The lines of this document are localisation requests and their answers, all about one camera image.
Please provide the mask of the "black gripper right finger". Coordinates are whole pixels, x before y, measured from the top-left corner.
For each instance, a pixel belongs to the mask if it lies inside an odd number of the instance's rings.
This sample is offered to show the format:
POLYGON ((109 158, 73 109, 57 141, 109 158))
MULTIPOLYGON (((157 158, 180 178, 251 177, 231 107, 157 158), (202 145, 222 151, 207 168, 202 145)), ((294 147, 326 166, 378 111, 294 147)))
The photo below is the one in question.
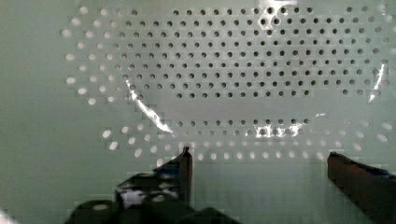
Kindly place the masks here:
POLYGON ((396 180, 387 170, 331 152, 328 178, 375 224, 395 224, 396 180))

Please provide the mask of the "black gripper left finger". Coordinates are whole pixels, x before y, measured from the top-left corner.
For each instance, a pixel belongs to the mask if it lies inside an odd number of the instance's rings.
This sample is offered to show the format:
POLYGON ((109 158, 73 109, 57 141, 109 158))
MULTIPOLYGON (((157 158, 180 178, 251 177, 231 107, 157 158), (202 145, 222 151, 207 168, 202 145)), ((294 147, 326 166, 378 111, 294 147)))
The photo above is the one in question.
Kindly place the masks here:
POLYGON ((150 173, 131 176, 115 187, 116 201, 124 209, 140 205, 151 195, 165 194, 184 203, 191 199, 192 155, 189 147, 150 173))

